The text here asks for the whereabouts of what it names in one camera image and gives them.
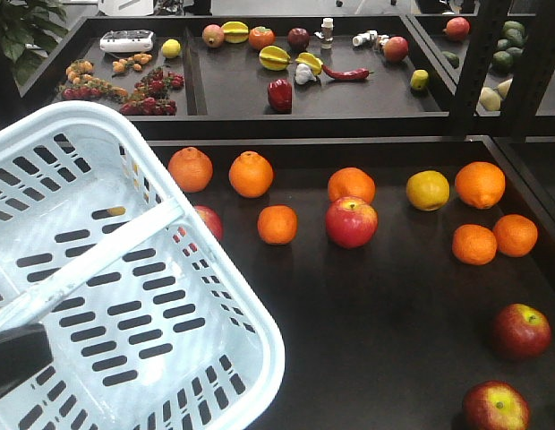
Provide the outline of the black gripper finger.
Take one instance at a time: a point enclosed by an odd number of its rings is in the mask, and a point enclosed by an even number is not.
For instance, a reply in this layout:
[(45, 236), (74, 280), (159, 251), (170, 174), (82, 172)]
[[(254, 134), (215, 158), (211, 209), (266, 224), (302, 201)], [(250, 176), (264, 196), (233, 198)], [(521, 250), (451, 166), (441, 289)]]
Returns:
[(52, 361), (47, 332), (41, 323), (0, 331), (0, 399)]

